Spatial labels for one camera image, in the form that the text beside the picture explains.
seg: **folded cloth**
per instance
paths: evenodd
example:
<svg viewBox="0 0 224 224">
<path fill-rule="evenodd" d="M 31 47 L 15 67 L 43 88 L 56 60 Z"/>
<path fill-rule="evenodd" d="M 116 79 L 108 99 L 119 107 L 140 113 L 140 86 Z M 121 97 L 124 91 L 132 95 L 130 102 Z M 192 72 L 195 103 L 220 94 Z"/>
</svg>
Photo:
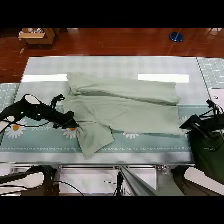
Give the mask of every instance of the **folded cloth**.
<svg viewBox="0 0 224 224">
<path fill-rule="evenodd" d="M 175 83 L 68 74 L 71 88 L 63 107 L 74 111 L 85 158 L 114 141 L 111 129 L 182 135 Z"/>
</svg>

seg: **blue round object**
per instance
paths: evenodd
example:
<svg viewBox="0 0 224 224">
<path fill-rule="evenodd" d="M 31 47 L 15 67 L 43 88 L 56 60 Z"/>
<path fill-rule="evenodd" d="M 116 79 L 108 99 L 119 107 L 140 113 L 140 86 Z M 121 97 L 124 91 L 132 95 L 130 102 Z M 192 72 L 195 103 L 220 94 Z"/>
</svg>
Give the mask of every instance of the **blue round object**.
<svg viewBox="0 0 224 224">
<path fill-rule="evenodd" d="M 170 34 L 170 40 L 174 41 L 174 42 L 182 42 L 184 37 L 181 33 L 178 32 L 173 32 Z"/>
</svg>

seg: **garment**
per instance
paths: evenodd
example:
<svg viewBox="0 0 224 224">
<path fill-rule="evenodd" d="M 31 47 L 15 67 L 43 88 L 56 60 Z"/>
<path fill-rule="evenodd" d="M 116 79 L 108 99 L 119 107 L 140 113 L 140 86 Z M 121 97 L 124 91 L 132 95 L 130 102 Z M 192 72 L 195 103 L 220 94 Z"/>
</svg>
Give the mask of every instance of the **garment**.
<svg viewBox="0 0 224 224">
<path fill-rule="evenodd" d="M 175 83 L 67 75 L 71 93 L 65 112 L 79 123 L 77 137 L 84 157 L 113 142 L 111 129 L 134 133 L 181 135 Z"/>
</svg>

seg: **red wooden floor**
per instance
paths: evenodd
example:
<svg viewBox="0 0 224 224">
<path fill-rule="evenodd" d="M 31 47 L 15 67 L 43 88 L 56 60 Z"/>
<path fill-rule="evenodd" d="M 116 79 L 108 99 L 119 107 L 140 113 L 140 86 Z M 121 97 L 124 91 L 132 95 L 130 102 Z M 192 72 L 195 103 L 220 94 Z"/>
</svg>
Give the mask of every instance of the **red wooden floor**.
<svg viewBox="0 0 224 224">
<path fill-rule="evenodd" d="M 20 29 L 0 30 L 0 82 L 19 82 L 32 56 L 148 55 L 224 58 L 222 28 L 70 28 L 61 30 L 51 48 L 27 46 Z M 182 43 L 169 40 L 179 31 Z"/>
</svg>

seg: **orange flower center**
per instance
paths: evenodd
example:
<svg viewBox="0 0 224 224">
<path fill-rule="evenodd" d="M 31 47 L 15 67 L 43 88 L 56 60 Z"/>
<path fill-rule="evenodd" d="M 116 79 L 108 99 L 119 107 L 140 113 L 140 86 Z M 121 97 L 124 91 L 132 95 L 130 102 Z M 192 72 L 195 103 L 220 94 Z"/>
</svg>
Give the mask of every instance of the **orange flower center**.
<svg viewBox="0 0 224 224">
<path fill-rule="evenodd" d="M 17 130 L 19 130 L 19 127 L 20 127 L 19 125 L 14 124 L 12 129 L 13 129 L 13 131 L 17 131 Z"/>
</svg>

